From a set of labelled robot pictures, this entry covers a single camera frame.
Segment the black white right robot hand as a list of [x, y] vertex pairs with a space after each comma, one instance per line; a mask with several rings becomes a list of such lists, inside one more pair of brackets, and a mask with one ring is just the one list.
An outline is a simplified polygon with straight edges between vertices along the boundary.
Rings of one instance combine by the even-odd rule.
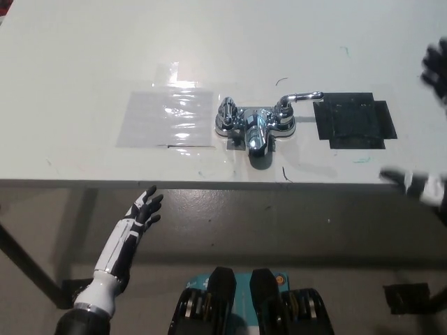
[[[446, 38], [427, 46], [422, 60], [421, 80], [430, 87], [441, 106], [446, 107]], [[379, 177], [390, 182], [402, 195], [430, 208], [439, 218], [446, 218], [446, 177], [435, 174], [383, 167]]]

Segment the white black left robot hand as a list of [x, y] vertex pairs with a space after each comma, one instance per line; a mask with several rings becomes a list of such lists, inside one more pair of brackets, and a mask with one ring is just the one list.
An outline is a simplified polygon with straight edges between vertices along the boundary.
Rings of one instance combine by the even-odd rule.
[[158, 222], [163, 195], [156, 186], [144, 191], [117, 221], [96, 263], [95, 270], [114, 276], [121, 284], [130, 279], [130, 269], [142, 236]]

